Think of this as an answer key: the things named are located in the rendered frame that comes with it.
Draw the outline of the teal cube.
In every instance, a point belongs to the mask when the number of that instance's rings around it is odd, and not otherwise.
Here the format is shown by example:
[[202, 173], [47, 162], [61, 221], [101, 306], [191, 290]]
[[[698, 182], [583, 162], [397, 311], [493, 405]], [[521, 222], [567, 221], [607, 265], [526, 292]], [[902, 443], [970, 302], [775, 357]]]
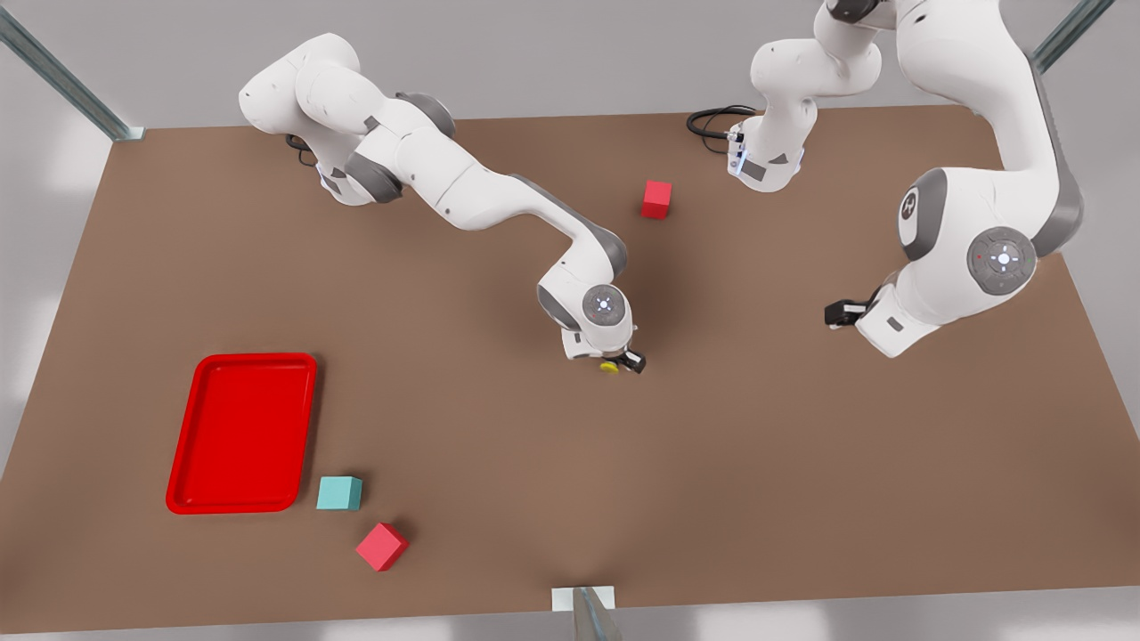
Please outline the teal cube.
[[321, 477], [316, 508], [324, 511], [357, 511], [363, 502], [363, 479]]

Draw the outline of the red rectangular tray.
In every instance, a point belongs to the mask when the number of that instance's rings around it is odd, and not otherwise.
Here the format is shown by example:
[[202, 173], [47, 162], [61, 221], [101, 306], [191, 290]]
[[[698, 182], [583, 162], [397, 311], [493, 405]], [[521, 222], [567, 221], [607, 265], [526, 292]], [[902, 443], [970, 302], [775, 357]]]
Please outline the red rectangular tray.
[[199, 362], [166, 485], [176, 516], [272, 514], [300, 490], [318, 365], [309, 352]]

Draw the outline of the silver frame post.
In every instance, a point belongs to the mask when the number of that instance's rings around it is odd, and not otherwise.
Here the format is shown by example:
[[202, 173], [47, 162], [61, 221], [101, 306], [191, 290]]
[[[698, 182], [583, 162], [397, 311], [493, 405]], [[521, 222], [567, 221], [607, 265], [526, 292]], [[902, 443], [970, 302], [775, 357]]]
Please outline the silver frame post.
[[1080, 38], [1088, 33], [1088, 29], [1091, 29], [1115, 3], [1116, 0], [1078, 0], [1070, 13], [1067, 13], [1031, 52], [1031, 65], [1043, 76], [1047, 70], [1054, 66], [1054, 63], [1070, 50], [1070, 46], [1076, 44]]
[[70, 102], [78, 113], [101, 130], [111, 141], [142, 141], [145, 127], [127, 125], [122, 117], [109, 109], [109, 106], [88, 86], [78, 80], [66, 65], [57, 60], [52, 52], [49, 52], [3, 5], [0, 5], [0, 42], [13, 50], [36, 73], [38, 78], [42, 78], [47, 86], [51, 86], [56, 94], [60, 94], [65, 102]]
[[572, 612], [573, 641], [622, 641], [614, 623], [614, 587], [551, 589], [552, 612]]

